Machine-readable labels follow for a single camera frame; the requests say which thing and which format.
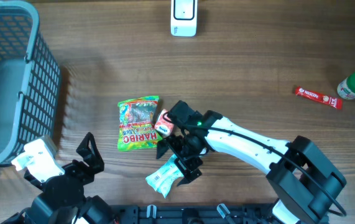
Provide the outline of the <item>green lid jar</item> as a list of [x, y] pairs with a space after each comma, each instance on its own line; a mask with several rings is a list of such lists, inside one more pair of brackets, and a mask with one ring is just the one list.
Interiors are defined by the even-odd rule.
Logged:
[[355, 72], [338, 85], [337, 93], [345, 100], [355, 99]]

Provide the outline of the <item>white teal snack packet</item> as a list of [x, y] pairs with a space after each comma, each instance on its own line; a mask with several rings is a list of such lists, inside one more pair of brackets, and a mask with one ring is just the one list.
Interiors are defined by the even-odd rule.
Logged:
[[164, 198], [170, 192], [174, 181], [183, 177], [182, 172], [174, 163], [176, 158], [176, 155], [172, 155], [162, 167], [145, 178], [146, 182]]

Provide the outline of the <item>Haribo gummy candy bag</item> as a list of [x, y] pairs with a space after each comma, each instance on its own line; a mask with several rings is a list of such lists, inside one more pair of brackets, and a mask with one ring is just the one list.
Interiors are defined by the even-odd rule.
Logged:
[[153, 149], [162, 139], [153, 127], [159, 96], [120, 101], [118, 151]]

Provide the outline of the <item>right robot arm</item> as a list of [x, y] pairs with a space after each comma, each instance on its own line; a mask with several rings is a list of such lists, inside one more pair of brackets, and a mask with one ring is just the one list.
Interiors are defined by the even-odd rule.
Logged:
[[344, 175], [310, 139], [272, 139], [234, 124], [215, 111], [205, 114], [184, 101], [162, 115], [182, 133], [171, 134], [157, 145], [157, 157], [167, 150], [175, 155], [175, 165], [183, 174], [180, 184], [201, 175], [202, 157], [212, 152], [228, 154], [265, 174], [278, 199], [271, 214], [280, 223], [319, 223], [327, 214], [345, 217], [337, 201], [347, 181]]

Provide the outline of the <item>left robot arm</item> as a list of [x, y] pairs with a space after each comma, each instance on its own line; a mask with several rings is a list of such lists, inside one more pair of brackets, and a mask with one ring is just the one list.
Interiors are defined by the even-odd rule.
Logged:
[[85, 197], [84, 186], [104, 171], [94, 136], [87, 133], [76, 149], [82, 161], [64, 166], [55, 161], [57, 147], [49, 136], [24, 146], [12, 165], [25, 169], [25, 180], [42, 191], [27, 207], [3, 223], [117, 223], [118, 216], [99, 196]]

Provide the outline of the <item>red white small carton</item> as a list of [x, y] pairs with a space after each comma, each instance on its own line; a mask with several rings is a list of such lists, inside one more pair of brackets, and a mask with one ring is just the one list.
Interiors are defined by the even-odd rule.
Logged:
[[174, 129], [174, 124], [168, 122], [165, 118], [164, 115], [167, 113], [168, 111], [166, 109], [163, 109], [158, 117], [157, 120], [155, 122], [154, 125], [154, 129], [160, 133], [162, 136], [167, 137], [169, 135], [171, 135], [173, 129]]

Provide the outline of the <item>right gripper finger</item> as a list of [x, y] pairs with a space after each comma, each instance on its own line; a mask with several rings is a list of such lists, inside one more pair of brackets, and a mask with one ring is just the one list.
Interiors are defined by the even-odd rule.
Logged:
[[170, 149], [169, 143], [163, 139], [157, 143], [156, 159], [160, 159]]
[[180, 185], [190, 184], [201, 175], [201, 171], [199, 169], [195, 169], [194, 171], [184, 175], [184, 178], [177, 184], [177, 187]]

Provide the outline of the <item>small red item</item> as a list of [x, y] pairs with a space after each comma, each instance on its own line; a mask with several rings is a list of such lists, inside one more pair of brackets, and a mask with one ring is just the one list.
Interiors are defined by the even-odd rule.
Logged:
[[303, 89], [302, 87], [298, 86], [295, 89], [295, 94], [297, 96], [302, 96], [304, 98], [308, 98], [312, 101], [318, 102], [318, 103], [322, 103], [324, 105], [328, 105], [331, 106], [337, 110], [341, 110], [343, 107], [343, 101], [339, 98], [336, 97], [332, 97], [332, 96], [328, 96], [328, 95], [324, 95], [315, 91], [311, 91], [311, 90], [306, 90]]

